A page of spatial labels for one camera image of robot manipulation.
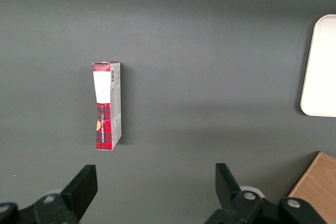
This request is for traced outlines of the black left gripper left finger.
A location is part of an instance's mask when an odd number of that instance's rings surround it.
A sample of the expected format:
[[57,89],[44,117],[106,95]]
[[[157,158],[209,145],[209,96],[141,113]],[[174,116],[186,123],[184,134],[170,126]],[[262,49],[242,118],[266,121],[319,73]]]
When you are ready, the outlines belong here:
[[19,209],[1,203],[1,223],[79,223],[98,191],[95,165],[85,165],[59,193],[47,194]]

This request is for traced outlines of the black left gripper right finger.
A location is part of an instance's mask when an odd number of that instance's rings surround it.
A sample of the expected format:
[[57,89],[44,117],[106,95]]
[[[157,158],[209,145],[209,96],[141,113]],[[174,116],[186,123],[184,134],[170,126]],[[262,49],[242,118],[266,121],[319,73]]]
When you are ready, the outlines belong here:
[[242,190],[225,163],[215,166],[215,189],[221,208],[206,223],[325,223],[303,199],[285,197],[274,204],[252,190]]

